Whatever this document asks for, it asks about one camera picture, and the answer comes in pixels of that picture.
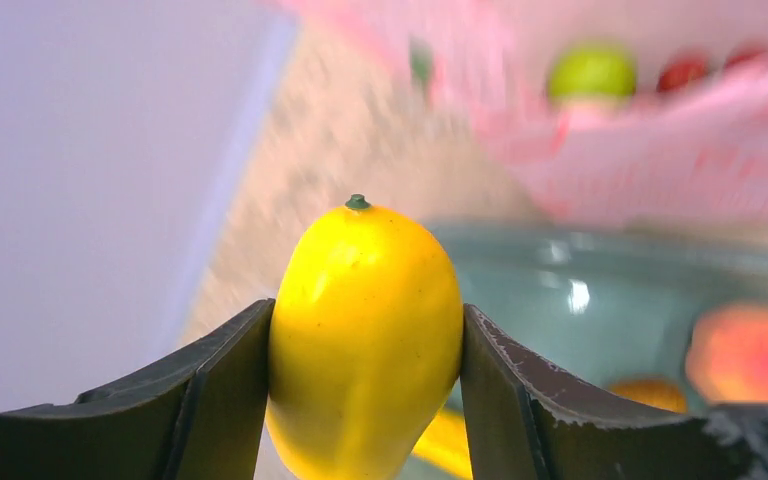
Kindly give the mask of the green fake pear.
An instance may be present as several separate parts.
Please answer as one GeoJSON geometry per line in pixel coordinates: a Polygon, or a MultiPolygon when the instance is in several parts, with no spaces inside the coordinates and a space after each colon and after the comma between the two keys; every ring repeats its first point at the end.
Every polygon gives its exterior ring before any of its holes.
{"type": "Polygon", "coordinates": [[[637,62],[625,48],[583,43],[565,50],[549,69],[546,96],[554,103],[625,100],[637,92],[637,62]]]}

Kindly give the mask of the pink plastic bag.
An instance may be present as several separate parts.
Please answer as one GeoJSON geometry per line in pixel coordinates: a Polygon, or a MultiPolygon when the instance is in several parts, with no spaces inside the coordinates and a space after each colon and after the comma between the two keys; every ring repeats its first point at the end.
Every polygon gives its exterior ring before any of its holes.
{"type": "Polygon", "coordinates": [[[768,1],[290,1],[464,115],[556,220],[768,221],[768,57],[658,94],[668,59],[703,49],[720,66],[768,42],[768,1]],[[555,107],[564,50],[606,39],[636,59],[623,103],[555,107]]]}

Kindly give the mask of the red fake grape bunch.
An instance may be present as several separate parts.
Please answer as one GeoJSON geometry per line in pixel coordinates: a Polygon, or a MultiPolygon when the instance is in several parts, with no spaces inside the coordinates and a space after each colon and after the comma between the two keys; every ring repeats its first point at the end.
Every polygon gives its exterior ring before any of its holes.
{"type": "Polygon", "coordinates": [[[670,94],[704,80],[720,70],[728,70],[746,62],[768,57],[768,42],[750,42],[738,45],[720,66],[714,56],[703,49],[680,51],[668,59],[659,74],[655,92],[670,94]]]}

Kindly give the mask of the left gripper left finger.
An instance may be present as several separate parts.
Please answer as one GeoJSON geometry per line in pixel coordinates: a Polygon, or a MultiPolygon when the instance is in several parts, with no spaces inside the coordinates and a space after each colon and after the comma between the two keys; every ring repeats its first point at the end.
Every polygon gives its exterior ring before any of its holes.
{"type": "Polygon", "coordinates": [[[0,479],[250,479],[273,301],[67,405],[0,413],[0,479]]]}

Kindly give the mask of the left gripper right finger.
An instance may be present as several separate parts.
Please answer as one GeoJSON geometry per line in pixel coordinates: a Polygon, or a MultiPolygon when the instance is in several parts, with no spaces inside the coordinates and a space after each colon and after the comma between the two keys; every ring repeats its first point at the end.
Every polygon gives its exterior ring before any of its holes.
{"type": "Polygon", "coordinates": [[[603,390],[465,313],[461,391],[477,479],[768,479],[768,405],[676,414],[603,390]]]}

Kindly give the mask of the yellow fake mango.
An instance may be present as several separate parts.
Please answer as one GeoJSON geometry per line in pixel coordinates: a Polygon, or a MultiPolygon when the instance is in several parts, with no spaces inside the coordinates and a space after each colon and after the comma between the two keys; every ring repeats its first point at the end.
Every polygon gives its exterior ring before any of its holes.
{"type": "Polygon", "coordinates": [[[270,323],[266,425],[300,479],[392,479],[458,378],[455,268],[416,221],[352,195],[302,235],[270,323]]]}

